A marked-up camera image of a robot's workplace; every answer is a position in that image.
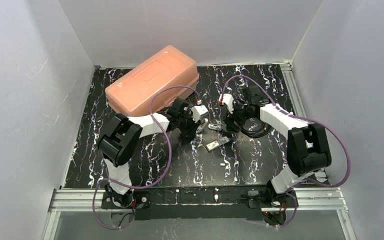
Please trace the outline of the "staple tray with staples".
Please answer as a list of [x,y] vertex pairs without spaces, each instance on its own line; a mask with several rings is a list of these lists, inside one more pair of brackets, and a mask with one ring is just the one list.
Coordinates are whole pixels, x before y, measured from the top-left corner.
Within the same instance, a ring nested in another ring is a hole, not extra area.
[[221,137],[217,140],[214,140],[208,144],[205,145],[205,148],[208,152],[211,152],[213,150],[215,150],[216,148],[219,148],[221,146],[223,146],[224,144],[228,143],[230,141],[230,139],[226,136],[224,137]]

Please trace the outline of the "small white stapler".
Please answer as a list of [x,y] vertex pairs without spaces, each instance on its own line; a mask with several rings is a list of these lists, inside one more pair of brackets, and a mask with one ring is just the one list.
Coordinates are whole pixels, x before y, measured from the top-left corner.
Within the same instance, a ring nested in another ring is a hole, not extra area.
[[201,123],[200,123],[200,125],[198,126],[198,128],[197,128],[196,131],[197,131],[198,133],[202,132],[202,131],[205,129],[205,127],[207,126],[208,123],[209,123],[209,120],[208,120],[207,118],[202,119],[202,120],[201,120]]

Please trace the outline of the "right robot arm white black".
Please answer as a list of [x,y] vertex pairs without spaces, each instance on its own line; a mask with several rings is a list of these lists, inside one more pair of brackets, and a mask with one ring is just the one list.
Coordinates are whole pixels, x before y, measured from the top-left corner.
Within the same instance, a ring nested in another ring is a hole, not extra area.
[[224,92],[219,97],[226,130],[239,133],[247,120],[258,119],[275,129],[287,141],[286,167],[267,182],[264,191],[247,198],[259,200],[263,204],[282,202],[293,187],[312,173],[331,165],[325,127],[318,123],[308,123],[286,112],[256,86],[246,87],[242,92],[245,100],[235,99]]

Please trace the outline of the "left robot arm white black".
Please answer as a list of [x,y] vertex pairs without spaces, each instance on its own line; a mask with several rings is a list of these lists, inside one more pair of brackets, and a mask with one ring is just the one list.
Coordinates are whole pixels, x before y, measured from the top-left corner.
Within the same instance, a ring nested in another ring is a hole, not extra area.
[[109,199],[122,208],[133,203],[129,161],[141,138],[167,134],[176,129],[186,138],[193,137],[207,124],[207,114],[207,107],[200,101],[192,106],[181,98],[149,115],[134,117],[117,113],[106,126],[97,145],[108,171],[109,183],[104,188]]

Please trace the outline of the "pink translucent plastic box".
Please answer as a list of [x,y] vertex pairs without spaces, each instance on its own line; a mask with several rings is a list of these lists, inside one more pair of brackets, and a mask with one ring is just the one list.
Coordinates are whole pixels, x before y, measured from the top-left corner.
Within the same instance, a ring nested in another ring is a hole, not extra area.
[[127,117],[157,112],[176,98],[187,99],[197,87],[197,63],[168,45],[105,89],[108,105]]

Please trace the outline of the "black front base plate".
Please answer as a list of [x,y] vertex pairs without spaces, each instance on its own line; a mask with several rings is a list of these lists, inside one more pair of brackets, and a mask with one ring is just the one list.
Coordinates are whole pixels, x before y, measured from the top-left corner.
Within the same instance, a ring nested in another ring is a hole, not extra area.
[[281,222],[295,208],[296,193],[277,194],[264,185],[154,187],[122,195],[104,187],[103,210],[134,210],[138,221],[159,219],[246,219]]

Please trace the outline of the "aluminium front rail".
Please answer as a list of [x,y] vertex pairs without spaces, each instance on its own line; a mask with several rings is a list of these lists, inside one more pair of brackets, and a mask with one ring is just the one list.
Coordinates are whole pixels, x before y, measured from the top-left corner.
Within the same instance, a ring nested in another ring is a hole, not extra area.
[[[261,186],[216,187],[157,187],[133,192],[137,209],[153,206],[237,206],[247,204],[244,196],[248,191],[258,191]],[[347,210],[345,198],[339,188],[305,187],[292,192],[298,210]],[[99,189],[63,189],[53,193],[49,211],[89,212],[127,211],[110,200],[106,191]]]

